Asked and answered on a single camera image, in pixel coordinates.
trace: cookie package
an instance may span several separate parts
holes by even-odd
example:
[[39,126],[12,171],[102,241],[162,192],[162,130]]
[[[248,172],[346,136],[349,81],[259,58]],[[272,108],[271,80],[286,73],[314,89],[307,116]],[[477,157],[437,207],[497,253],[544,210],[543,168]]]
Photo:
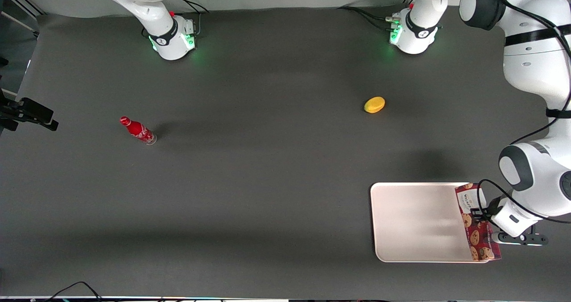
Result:
[[[468,246],[475,261],[501,259],[500,246],[492,240],[492,225],[489,221],[473,216],[472,209],[479,209],[477,189],[478,184],[466,184],[455,188],[458,206],[462,214]],[[486,200],[480,190],[480,201],[485,207]]]

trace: red bottle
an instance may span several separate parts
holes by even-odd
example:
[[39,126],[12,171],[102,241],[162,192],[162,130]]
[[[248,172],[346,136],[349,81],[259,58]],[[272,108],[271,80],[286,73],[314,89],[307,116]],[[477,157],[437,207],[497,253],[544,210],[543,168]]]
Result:
[[153,134],[152,131],[147,129],[143,124],[139,123],[138,121],[132,121],[131,119],[123,116],[119,120],[121,125],[127,127],[127,130],[131,134],[131,136],[144,141],[147,145],[153,145],[157,141],[157,136]]

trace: gray table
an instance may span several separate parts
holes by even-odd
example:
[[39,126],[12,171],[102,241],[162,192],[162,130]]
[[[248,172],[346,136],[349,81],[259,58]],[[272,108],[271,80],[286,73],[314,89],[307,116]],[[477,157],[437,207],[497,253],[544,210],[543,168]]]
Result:
[[[540,222],[548,246],[487,265],[373,251],[372,184],[503,182],[499,151],[545,123],[504,79],[500,30],[450,8],[409,56],[349,11],[216,12],[166,62],[133,18],[40,23],[21,96],[60,125],[0,139],[2,295],[85,280],[107,296],[569,300],[565,225]],[[386,109],[362,111],[376,95]]]

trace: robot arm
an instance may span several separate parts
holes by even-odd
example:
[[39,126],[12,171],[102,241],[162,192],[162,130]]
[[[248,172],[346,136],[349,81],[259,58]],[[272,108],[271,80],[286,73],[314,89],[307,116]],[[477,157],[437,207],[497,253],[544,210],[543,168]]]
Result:
[[436,25],[448,7],[448,0],[416,0],[414,9],[405,8],[392,15],[404,20],[389,41],[408,54],[420,54],[434,42]]
[[182,58],[194,49],[194,24],[172,16],[164,0],[112,0],[131,12],[149,33],[153,48],[166,60]]
[[[504,31],[506,80],[517,89],[541,96],[550,120],[559,117],[545,138],[509,145],[500,154],[500,170],[514,189],[512,198],[524,208],[502,199],[492,201],[497,206],[489,207],[489,211],[494,212],[492,221],[517,237],[541,217],[571,213],[571,106],[567,102],[571,68],[569,55],[557,38],[558,31],[571,42],[571,9],[567,0],[507,1],[557,26],[556,31],[547,29],[534,18],[506,6],[503,0],[461,0],[459,5],[465,24],[485,30],[497,25]],[[391,43],[409,54],[423,52],[434,41],[436,30],[431,31],[430,26],[440,20],[446,8],[436,7],[416,1],[412,9],[396,13],[406,23],[397,42],[392,38]],[[422,25],[429,34],[412,35],[414,25]]]

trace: tray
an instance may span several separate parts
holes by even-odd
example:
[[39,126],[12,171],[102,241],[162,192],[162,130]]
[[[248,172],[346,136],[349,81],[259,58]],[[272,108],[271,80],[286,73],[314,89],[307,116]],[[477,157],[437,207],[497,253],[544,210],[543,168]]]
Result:
[[455,187],[467,182],[378,182],[371,187],[375,253],[383,262],[473,261]]

